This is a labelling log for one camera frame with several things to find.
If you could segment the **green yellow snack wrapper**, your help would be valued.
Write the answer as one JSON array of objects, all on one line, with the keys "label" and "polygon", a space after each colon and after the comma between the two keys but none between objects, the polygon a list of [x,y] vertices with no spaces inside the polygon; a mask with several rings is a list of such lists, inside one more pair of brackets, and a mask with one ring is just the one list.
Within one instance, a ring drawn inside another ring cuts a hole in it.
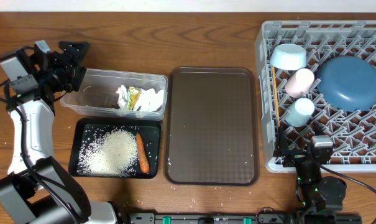
[{"label": "green yellow snack wrapper", "polygon": [[127,96],[128,96],[128,109],[133,110],[135,104],[137,103],[139,96],[142,93],[141,88],[137,88],[134,86],[130,86],[127,91]]}]

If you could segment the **orange carrot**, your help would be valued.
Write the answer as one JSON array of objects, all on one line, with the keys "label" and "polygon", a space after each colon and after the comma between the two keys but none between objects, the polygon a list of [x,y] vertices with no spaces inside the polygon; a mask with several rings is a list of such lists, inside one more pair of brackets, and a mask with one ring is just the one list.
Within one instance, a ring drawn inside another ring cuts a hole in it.
[{"label": "orange carrot", "polygon": [[147,174],[150,171],[150,164],[148,162],[148,159],[145,153],[143,139],[139,133],[136,134],[136,144],[137,144],[137,150],[138,150],[140,169],[143,173]]}]

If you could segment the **light blue bowl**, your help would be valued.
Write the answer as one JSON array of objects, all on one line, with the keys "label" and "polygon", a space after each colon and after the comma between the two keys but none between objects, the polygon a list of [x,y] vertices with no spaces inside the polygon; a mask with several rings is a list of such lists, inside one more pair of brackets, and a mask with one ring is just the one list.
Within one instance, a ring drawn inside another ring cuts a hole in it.
[{"label": "light blue bowl", "polygon": [[276,46],[270,57],[270,64],[282,70],[299,70],[306,67],[306,50],[296,44]]}]

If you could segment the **brown serving tray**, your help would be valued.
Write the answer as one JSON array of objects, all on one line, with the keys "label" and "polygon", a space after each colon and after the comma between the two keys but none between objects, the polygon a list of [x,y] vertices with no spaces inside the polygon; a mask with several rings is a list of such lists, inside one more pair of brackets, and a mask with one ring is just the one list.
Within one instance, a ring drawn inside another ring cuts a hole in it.
[{"label": "brown serving tray", "polygon": [[254,185],[257,102],[246,68],[179,67],[170,75],[165,178],[178,185]]}]

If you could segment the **dark blue plate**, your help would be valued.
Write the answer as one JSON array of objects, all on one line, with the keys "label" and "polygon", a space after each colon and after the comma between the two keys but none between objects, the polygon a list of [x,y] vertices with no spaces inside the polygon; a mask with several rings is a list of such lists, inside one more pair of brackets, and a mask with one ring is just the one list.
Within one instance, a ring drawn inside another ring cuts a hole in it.
[{"label": "dark blue plate", "polygon": [[376,69],[354,56],[332,58],[316,72],[317,90],[335,108],[353,112],[376,103]]}]

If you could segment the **grey dishwasher rack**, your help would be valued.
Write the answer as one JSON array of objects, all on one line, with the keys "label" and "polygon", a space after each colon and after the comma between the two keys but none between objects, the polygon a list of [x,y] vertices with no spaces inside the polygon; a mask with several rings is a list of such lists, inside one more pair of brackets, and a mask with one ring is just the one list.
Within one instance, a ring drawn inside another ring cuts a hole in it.
[{"label": "grey dishwasher rack", "polygon": [[[316,72],[328,60],[355,56],[376,69],[376,21],[266,21],[255,40],[255,59],[262,105],[261,129],[265,167],[272,173],[290,173],[282,158],[273,157],[277,140],[277,119],[270,56],[277,45],[296,44],[306,50],[307,67]],[[285,121],[294,98],[285,91],[291,75],[275,68],[280,126],[290,149],[302,149],[314,135],[318,123],[331,137],[335,148],[329,169],[337,172],[376,172],[376,103],[369,110],[348,112],[333,107],[317,90],[315,80],[306,97],[315,105],[306,126],[295,128]]]}]

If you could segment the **clear plastic bin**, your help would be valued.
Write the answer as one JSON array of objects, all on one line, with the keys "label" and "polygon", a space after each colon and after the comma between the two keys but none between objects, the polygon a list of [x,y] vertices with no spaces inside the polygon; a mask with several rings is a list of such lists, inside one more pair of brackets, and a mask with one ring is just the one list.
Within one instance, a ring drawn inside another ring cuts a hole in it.
[{"label": "clear plastic bin", "polygon": [[[120,109],[116,91],[123,85],[127,88],[153,89],[156,93],[162,91],[160,107],[155,111]],[[61,104],[82,115],[160,121],[167,104],[167,89],[168,79],[163,75],[89,68],[80,90],[66,94]]]}]

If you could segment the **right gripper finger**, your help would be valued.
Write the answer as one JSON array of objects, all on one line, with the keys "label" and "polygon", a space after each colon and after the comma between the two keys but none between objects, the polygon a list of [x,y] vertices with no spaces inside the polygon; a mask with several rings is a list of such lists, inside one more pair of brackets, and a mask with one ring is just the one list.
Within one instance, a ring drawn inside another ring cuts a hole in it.
[{"label": "right gripper finger", "polygon": [[275,143],[275,149],[273,151],[273,157],[283,157],[288,154],[289,148],[287,138],[281,126],[278,127],[277,134],[278,136]]},{"label": "right gripper finger", "polygon": [[324,135],[325,135],[325,133],[324,133],[324,131],[322,130],[320,124],[318,124],[318,123],[314,123],[314,124],[311,125],[311,127],[312,127],[312,129],[313,129],[313,131],[314,131],[314,135],[315,135],[315,136],[324,136]]}]

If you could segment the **white tissue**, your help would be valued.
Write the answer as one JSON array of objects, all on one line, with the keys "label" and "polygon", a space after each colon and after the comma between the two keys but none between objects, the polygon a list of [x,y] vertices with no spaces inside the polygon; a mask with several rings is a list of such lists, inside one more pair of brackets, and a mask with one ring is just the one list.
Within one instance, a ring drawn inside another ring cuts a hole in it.
[{"label": "white tissue", "polygon": [[119,95],[117,99],[117,104],[121,110],[131,110],[131,100],[130,100],[130,87],[121,85],[116,93]]},{"label": "white tissue", "polygon": [[156,93],[153,88],[142,90],[134,106],[137,118],[143,118],[149,112],[158,111],[163,105],[164,93],[164,90],[159,90]]}]

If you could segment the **wooden chopstick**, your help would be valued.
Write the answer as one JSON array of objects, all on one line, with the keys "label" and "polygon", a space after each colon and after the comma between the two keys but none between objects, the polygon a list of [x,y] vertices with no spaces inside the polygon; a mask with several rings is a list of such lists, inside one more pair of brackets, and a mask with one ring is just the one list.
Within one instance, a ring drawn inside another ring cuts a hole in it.
[{"label": "wooden chopstick", "polygon": [[273,94],[275,98],[275,113],[277,119],[277,126],[280,127],[280,114],[279,114],[279,104],[278,104],[278,91],[277,91],[277,83],[276,83],[276,75],[275,75],[275,67],[271,65],[271,72],[272,72],[272,81],[273,81]]}]

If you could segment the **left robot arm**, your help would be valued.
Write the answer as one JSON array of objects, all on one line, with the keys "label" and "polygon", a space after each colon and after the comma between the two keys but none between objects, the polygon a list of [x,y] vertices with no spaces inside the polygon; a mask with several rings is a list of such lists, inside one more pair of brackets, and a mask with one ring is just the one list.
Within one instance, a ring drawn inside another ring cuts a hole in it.
[{"label": "left robot arm", "polygon": [[55,94],[80,89],[89,43],[61,41],[58,47],[51,51],[40,40],[0,56],[8,77],[2,101],[14,123],[13,158],[0,180],[0,204],[15,223],[120,223],[113,204],[90,201],[55,159]]}]

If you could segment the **pink cup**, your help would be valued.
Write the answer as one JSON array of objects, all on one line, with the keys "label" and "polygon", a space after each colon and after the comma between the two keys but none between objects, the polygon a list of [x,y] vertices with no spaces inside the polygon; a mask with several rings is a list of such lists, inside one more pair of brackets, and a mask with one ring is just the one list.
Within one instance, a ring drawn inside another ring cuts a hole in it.
[{"label": "pink cup", "polygon": [[314,73],[307,68],[297,70],[285,85],[286,93],[294,98],[300,98],[306,94],[314,82]]}]

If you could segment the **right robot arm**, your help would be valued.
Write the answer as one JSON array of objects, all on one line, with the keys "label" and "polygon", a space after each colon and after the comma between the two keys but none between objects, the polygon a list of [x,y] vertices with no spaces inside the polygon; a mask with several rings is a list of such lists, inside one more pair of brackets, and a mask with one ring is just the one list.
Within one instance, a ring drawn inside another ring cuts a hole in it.
[{"label": "right robot arm", "polygon": [[316,128],[315,135],[304,149],[290,149],[282,127],[278,127],[273,157],[283,159],[283,167],[296,170],[296,196],[304,205],[293,212],[284,223],[336,223],[336,211],[342,210],[346,196],[346,183],[333,176],[323,177],[321,166],[330,160],[334,143],[324,132]]}]

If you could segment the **light blue cup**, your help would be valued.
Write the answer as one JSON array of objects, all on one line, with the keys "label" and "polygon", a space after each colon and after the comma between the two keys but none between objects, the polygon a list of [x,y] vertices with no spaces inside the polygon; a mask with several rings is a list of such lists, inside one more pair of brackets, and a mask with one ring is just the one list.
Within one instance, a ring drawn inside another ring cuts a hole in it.
[{"label": "light blue cup", "polygon": [[290,126],[302,127],[309,121],[314,109],[314,103],[310,99],[299,98],[287,108],[289,113],[285,121]]}]

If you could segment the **black tray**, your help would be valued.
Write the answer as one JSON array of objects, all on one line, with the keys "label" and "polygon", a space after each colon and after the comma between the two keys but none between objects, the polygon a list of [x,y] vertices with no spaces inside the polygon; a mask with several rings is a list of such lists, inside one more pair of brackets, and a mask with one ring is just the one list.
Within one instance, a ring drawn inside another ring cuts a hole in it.
[{"label": "black tray", "polygon": [[152,179],[157,175],[158,170],[158,154],[160,149],[160,134],[161,125],[156,121],[142,121],[131,119],[105,119],[105,118],[83,118],[77,122],[73,146],[71,150],[70,162],[68,171],[75,177],[80,176],[76,173],[78,154],[80,151],[81,141],[83,139],[83,131],[89,125],[117,126],[123,127],[126,131],[133,133],[136,139],[136,134],[139,133],[143,139],[145,153],[150,164],[149,173],[145,174],[141,171],[139,165],[139,157],[136,168],[136,175],[133,177],[108,177],[108,178],[133,178],[133,179]]}]

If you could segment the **white rice pile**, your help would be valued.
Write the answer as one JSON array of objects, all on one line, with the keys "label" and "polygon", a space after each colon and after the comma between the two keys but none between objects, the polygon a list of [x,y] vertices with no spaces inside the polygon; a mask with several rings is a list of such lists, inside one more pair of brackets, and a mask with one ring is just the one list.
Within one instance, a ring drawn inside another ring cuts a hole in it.
[{"label": "white rice pile", "polygon": [[122,126],[89,125],[83,131],[76,173],[88,177],[133,177],[137,171],[135,136]]}]

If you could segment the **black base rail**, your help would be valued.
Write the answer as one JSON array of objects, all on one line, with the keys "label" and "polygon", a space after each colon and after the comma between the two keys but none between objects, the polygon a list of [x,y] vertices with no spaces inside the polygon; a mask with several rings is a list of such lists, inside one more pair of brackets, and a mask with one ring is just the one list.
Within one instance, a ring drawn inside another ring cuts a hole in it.
[{"label": "black base rail", "polygon": [[254,215],[188,215],[130,213],[123,218],[126,224],[362,224],[356,215],[263,213]]}]

